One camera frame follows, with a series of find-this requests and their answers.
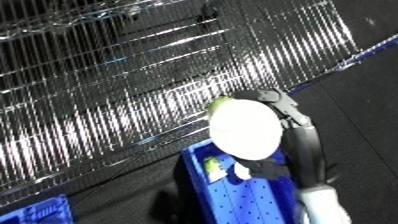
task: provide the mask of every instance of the blue container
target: blue container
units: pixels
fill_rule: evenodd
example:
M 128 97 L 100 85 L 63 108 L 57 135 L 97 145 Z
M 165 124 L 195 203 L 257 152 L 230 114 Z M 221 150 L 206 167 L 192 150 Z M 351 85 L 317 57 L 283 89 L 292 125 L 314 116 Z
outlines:
M 65 195 L 0 216 L 0 224 L 73 224 Z
M 235 160 L 210 140 L 184 149 L 183 157 L 209 224 L 294 223 L 295 186 L 290 178 L 242 181 L 232 171 Z M 204 169 L 204 160 L 209 157 L 217 158 L 228 173 L 213 183 L 209 183 Z M 272 158 L 279 163 L 285 159 L 280 151 Z

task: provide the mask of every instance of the chrome wire grid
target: chrome wire grid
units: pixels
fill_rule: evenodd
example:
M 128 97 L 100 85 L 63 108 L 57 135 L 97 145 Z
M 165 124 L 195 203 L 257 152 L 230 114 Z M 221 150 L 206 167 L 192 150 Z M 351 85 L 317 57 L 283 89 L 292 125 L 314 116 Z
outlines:
M 0 0 L 0 205 L 156 152 L 216 96 L 288 89 L 355 51 L 328 0 Z

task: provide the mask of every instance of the black surface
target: black surface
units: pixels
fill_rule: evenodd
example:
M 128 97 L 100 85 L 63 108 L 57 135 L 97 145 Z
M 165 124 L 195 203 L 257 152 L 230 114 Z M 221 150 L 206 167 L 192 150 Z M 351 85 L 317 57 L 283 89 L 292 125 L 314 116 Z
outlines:
M 360 48 L 398 31 L 396 1 L 338 0 L 336 6 Z M 338 164 L 331 174 L 341 177 L 333 185 L 354 223 L 398 220 L 397 58 L 395 47 L 294 96 L 316 122 L 329 164 Z M 81 202 L 91 189 L 71 196 L 77 223 L 165 223 L 184 208 L 186 217 L 200 217 L 177 160 L 175 155 L 124 175 Z
M 396 0 L 334 0 L 360 49 L 398 33 Z

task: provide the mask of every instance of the blue plastic tray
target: blue plastic tray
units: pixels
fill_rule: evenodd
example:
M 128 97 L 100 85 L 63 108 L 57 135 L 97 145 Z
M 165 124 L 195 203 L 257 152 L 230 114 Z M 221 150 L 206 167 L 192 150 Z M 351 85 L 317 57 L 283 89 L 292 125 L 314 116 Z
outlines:
M 73 224 L 65 195 L 0 216 L 0 224 Z
M 216 157 L 228 173 L 214 183 L 209 183 L 203 167 L 204 159 L 209 156 Z M 186 148 L 183 157 L 208 223 L 294 223 L 295 187 L 290 178 L 242 181 L 232 172 L 235 160 L 210 140 Z M 272 157 L 284 162 L 279 151 Z

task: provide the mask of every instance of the blue plastic crate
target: blue plastic crate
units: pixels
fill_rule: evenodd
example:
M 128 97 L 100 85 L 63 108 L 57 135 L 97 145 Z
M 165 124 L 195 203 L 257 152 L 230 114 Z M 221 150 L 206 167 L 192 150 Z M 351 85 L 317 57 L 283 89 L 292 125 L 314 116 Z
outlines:
M 73 224 L 65 195 L 0 216 L 0 224 Z
M 228 173 L 214 183 L 209 183 L 203 167 L 209 156 L 216 157 Z M 295 186 L 290 178 L 242 181 L 232 171 L 235 160 L 210 140 L 186 148 L 183 157 L 208 223 L 294 223 Z M 272 158 L 284 162 L 280 151 Z

